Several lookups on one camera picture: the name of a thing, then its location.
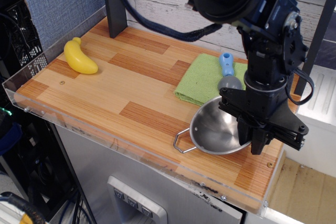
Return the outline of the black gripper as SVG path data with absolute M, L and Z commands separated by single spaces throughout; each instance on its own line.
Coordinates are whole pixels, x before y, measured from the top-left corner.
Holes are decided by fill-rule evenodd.
M 253 84 L 245 77 L 245 90 L 220 89 L 219 108 L 237 119 L 239 144 L 251 142 L 253 155 L 260 155 L 273 139 L 296 150 L 303 147 L 309 129 L 288 105 L 292 82 L 293 76 L 284 77 L 269 86 Z

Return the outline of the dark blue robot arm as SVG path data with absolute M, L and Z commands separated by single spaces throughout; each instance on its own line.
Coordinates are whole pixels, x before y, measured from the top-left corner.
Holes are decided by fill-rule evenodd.
M 289 108 L 295 75 L 310 82 L 299 67 L 308 47 L 300 33 L 295 0 L 188 0 L 194 10 L 216 24 L 235 26 L 248 59 L 245 90 L 222 88 L 221 110 L 237 119 L 241 144 L 251 142 L 259 155 L 277 139 L 299 150 L 308 127 Z

